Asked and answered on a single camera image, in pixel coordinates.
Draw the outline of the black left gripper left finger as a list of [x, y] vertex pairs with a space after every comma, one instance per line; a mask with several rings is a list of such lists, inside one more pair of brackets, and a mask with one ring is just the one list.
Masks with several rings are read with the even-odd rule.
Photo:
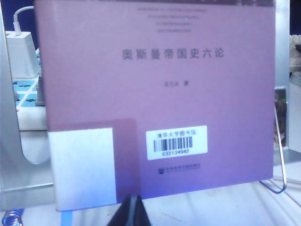
[[133, 217], [134, 197], [128, 195], [110, 220], [110, 226], [132, 226], [134, 223]]

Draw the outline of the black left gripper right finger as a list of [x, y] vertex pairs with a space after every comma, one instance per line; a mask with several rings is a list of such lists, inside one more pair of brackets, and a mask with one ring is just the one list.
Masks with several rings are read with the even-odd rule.
[[134, 210], [132, 216], [133, 226], [151, 226], [150, 219], [143, 204], [142, 198], [136, 196], [134, 198]]

